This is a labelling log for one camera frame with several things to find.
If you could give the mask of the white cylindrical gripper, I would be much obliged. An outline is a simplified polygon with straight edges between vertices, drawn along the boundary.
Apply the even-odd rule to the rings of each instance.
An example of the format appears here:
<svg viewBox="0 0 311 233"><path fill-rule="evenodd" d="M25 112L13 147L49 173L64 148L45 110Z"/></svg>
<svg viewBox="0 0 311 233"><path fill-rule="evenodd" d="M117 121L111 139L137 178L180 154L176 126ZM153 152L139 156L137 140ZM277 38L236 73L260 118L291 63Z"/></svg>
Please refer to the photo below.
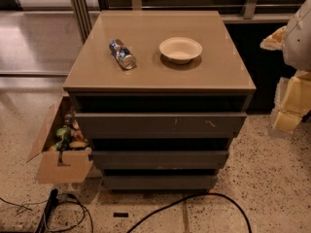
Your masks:
<svg viewBox="0 0 311 233"><path fill-rule="evenodd" d="M281 50L286 29L286 26L278 28L263 39L259 46L264 50ZM311 72L297 71L290 78L281 110L283 112L273 112L272 127L281 132L294 131L302 117L311 110Z"/></svg>

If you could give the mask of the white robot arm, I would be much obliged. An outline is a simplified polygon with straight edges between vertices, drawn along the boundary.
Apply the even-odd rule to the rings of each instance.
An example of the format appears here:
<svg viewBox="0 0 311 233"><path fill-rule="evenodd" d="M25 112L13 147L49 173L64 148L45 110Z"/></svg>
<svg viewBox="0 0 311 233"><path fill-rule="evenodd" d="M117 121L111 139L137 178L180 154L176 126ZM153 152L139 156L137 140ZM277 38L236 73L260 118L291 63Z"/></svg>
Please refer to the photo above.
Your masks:
<svg viewBox="0 0 311 233"><path fill-rule="evenodd" d="M277 84L271 128L290 133L311 110L311 0L302 6L283 26L259 45L264 50L280 50L284 62L296 69L290 79Z"/></svg>

